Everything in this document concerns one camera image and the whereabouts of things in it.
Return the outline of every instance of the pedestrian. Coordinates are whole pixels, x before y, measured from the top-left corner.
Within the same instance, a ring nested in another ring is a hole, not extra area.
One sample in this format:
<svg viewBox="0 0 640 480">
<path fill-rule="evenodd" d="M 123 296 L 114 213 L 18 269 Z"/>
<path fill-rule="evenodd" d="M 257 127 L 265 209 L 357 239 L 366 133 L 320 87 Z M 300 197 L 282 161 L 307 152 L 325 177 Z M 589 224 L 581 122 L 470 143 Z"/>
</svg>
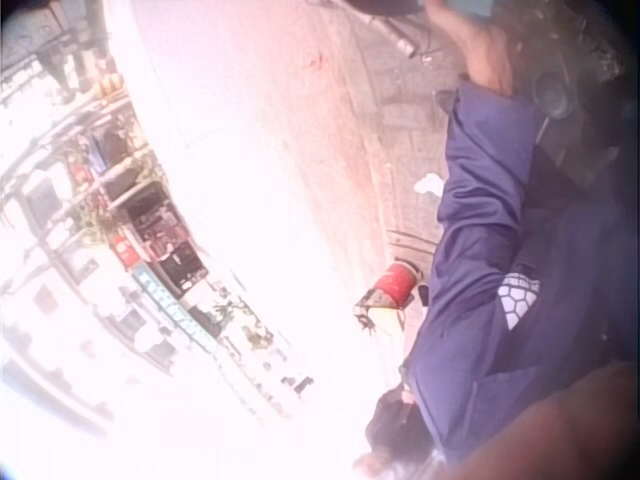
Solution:
<svg viewBox="0 0 640 480">
<path fill-rule="evenodd" d="M 405 480 L 434 448 L 413 395 L 403 384 L 380 397 L 365 436 L 371 451 L 358 458 L 353 468 L 369 479 Z"/>
<path fill-rule="evenodd" d="M 533 160 L 543 116 L 514 91 L 504 32 L 443 0 L 426 6 L 468 79 L 449 122 L 429 309 L 402 371 L 454 465 L 590 372 L 615 360 L 637 372 L 637 178 L 634 196 L 617 195 L 637 146 L 571 188 Z"/>
</svg>

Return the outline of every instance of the dark hair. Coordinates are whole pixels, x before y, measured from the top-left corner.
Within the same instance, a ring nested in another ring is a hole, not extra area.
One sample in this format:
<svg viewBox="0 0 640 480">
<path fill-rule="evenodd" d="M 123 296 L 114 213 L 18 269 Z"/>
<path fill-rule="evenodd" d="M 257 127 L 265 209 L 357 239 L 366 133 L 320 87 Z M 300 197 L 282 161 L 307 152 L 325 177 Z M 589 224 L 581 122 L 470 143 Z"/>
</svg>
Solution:
<svg viewBox="0 0 640 480">
<path fill-rule="evenodd" d="M 372 450 L 384 449 L 393 460 L 420 463 L 434 449 L 434 441 L 420 409 L 401 400 L 402 385 L 385 393 L 367 425 Z"/>
</svg>

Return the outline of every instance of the storefront sign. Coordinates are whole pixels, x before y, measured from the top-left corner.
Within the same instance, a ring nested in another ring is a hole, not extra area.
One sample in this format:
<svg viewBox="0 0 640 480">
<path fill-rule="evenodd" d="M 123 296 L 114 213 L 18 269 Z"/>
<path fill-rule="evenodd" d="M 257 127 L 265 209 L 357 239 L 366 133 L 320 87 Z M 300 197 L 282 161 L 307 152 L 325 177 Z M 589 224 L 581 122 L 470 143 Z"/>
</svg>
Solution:
<svg viewBox="0 0 640 480">
<path fill-rule="evenodd" d="M 116 251 L 125 268 L 129 269 L 140 261 L 140 255 L 138 255 L 138 252 L 126 237 L 117 233 L 109 238 L 109 243 Z"/>
<path fill-rule="evenodd" d="M 164 310 L 180 328 L 209 353 L 216 353 L 217 342 L 202 326 L 178 303 L 173 295 L 162 285 L 158 277 L 144 263 L 131 270 L 142 288 Z"/>
</svg>

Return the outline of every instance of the hand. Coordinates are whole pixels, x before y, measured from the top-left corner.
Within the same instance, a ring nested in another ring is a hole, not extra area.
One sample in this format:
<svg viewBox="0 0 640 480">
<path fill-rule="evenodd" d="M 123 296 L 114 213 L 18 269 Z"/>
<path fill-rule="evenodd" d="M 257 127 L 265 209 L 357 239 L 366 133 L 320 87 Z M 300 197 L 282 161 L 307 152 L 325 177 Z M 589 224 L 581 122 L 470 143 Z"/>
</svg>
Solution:
<svg viewBox="0 0 640 480">
<path fill-rule="evenodd" d="M 503 30 L 495 26 L 481 29 L 463 53 L 473 83 L 505 97 L 513 94 L 513 69 Z"/>
<path fill-rule="evenodd" d="M 512 95 L 513 70 L 504 31 L 474 22 L 447 7 L 444 0 L 426 0 L 425 8 L 431 22 L 462 50 L 470 80 L 499 95 Z"/>
<path fill-rule="evenodd" d="M 416 398 L 413 396 L 413 393 L 411 393 L 411 391 L 406 386 L 405 386 L 405 389 L 402 391 L 400 398 L 402 399 L 403 403 L 406 403 L 408 405 L 413 405 L 414 403 L 416 403 Z"/>
</svg>

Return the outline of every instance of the window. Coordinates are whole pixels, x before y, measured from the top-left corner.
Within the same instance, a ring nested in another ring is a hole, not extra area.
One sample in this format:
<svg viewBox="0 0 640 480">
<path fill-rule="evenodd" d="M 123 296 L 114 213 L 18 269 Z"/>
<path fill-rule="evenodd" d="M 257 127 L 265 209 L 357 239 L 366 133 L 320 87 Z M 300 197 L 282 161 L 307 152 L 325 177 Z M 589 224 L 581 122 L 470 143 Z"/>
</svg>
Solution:
<svg viewBox="0 0 640 480">
<path fill-rule="evenodd" d="M 62 209 L 51 179 L 41 181 L 27 194 L 27 204 L 33 218 L 40 228 L 45 228 L 51 218 Z"/>
<path fill-rule="evenodd" d="M 68 247 L 60 252 L 60 257 L 65 268 L 73 277 L 73 281 L 80 285 L 93 272 L 99 268 L 99 264 L 91 255 L 91 251 L 82 244 L 82 239 L 76 239 Z"/>
<path fill-rule="evenodd" d="M 116 322 L 116 327 L 129 341 L 133 342 L 138 331 L 146 325 L 147 321 L 142 318 L 137 310 L 131 309 L 124 317 Z"/>
<path fill-rule="evenodd" d="M 40 287 L 33 300 L 45 315 L 51 315 L 58 308 L 58 302 L 46 285 Z"/>
</svg>

